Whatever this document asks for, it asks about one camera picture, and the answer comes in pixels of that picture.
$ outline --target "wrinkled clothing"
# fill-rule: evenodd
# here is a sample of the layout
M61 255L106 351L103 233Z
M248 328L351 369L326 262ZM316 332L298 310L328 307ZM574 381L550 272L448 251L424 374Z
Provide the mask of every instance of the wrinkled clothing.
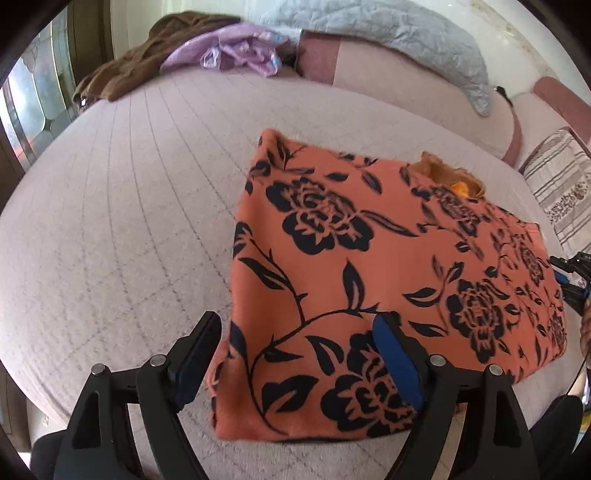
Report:
M411 427L376 348L391 312L429 354L518 382L566 349L537 224L407 163L265 130L236 214L233 311L207 373L226 440L356 440Z
M486 63L474 38L410 0L281 0L259 21L349 35L401 51L460 87L480 116L491 114Z
M238 17L191 11L166 15L150 29L144 44L87 75L72 100L85 109L101 98L113 102L155 77L162 62L189 38L239 21Z
M217 70L247 65L263 77L269 77L281 68L275 47L287 41L288 37L252 23L231 25L185 42L171 53L160 72L190 64Z

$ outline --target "metal screw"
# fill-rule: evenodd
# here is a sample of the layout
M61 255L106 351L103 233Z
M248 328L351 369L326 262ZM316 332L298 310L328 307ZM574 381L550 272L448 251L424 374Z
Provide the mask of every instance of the metal screw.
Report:
M150 365L152 365L152 367L161 367L165 363L166 363L166 355L154 355L150 359Z
M489 365L488 370L490 370L491 374L496 375L497 377L503 374L503 369L497 364Z
M96 377L97 375L100 375L102 372L104 372L105 368L106 367L104 364L94 364L90 369L90 373Z
M441 355L432 355L431 358L429 359L429 361L431 362L431 364L434 367L442 367L443 365L446 364L446 360L445 357L441 356Z

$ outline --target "quilted mattress cover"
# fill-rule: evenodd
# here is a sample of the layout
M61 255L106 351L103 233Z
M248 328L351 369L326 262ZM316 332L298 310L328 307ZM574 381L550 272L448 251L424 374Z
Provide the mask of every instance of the quilted mattress cover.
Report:
M25 175L0 217L0 357L23 392L64 425L97 362L111 370L167 352L205 310L225 328L235 213L264 128L334 150L416 161L422 150L484 181L492 202L560 244L522 176L444 128L364 95L284 69L187 68L117 102L101 101ZM568 311L566 354L515 386L529 425L582 361ZM337 445L226 443L213 437L202 389L180 414L212 479L382 479L407 434ZM137 408L140 457L157 476ZM452 422L436 472L447 478Z

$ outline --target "purple cloth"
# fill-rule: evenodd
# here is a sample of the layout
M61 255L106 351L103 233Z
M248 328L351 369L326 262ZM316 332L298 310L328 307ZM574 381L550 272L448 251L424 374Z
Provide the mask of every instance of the purple cloth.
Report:
M160 73L192 64L218 70L248 65L268 77L281 68L275 47L287 40L286 36L253 23L230 25L186 41L164 61Z

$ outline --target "brown jacket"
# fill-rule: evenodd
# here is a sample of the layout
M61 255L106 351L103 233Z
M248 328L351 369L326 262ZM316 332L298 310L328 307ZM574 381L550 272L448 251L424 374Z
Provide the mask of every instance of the brown jacket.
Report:
M100 98L117 100L155 77L164 60L187 40L239 21L238 17L190 11L167 15L150 29L143 45L86 76L76 88L73 100L80 106L82 99L86 99L85 107Z

